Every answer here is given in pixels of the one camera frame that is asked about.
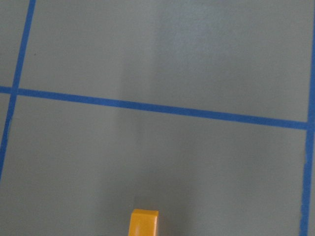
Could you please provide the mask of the blue tape line right crosswise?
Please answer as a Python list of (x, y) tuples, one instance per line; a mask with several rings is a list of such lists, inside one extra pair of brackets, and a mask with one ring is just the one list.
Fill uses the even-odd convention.
[(17, 94), (19, 96), (43, 98), (43, 99), (58, 100), (58, 101), (92, 104), (92, 105), (99, 105), (99, 106), (108, 106), (108, 107), (115, 107), (115, 108), (124, 108), (124, 109), (132, 109), (132, 110), (140, 110), (140, 111), (148, 111), (148, 112), (156, 112), (156, 113), (164, 113), (164, 114), (172, 114), (172, 115), (180, 115), (180, 116), (189, 116), (189, 117), (197, 117), (197, 118), (217, 119), (217, 120), (224, 120), (224, 121), (249, 123), (249, 124), (255, 124), (255, 125), (265, 125), (265, 126), (273, 126), (273, 127), (281, 127), (281, 128), (289, 128), (289, 129), (297, 129), (297, 130), (305, 130), (305, 131), (311, 130), (312, 132), (315, 131), (315, 126), (311, 125), (309, 122), (306, 122), (306, 121), (265, 118), (265, 117), (240, 115), (240, 114), (233, 114), (233, 113), (224, 113), (224, 112), (207, 111), (207, 110), (200, 110), (200, 109), (191, 109), (191, 108), (156, 105), (156, 104), (149, 104), (149, 103), (107, 99), (107, 98), (89, 97), (89, 96), (82, 96), (82, 95), (75, 95), (75, 94), (66, 94), (66, 93), (49, 92), (49, 91), (24, 89), (24, 88), (19, 88), (17, 90)]

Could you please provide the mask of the orange trapezoid block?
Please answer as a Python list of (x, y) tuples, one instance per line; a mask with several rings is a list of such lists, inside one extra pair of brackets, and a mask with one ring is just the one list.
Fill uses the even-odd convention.
[(134, 209), (129, 223), (129, 236), (157, 236), (159, 211)]

